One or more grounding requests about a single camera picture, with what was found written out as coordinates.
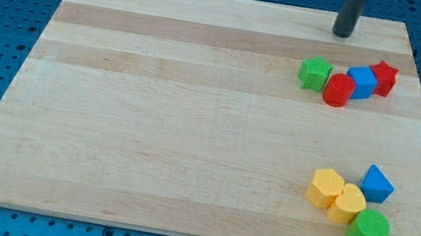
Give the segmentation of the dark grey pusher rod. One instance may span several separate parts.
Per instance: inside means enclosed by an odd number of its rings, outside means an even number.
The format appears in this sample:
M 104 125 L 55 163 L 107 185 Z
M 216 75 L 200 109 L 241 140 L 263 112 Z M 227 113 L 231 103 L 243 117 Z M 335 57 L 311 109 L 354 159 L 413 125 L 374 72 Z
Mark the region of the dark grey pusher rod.
M 344 0 L 342 8 L 335 18 L 332 33 L 338 38 L 349 38 L 358 23 L 368 0 Z

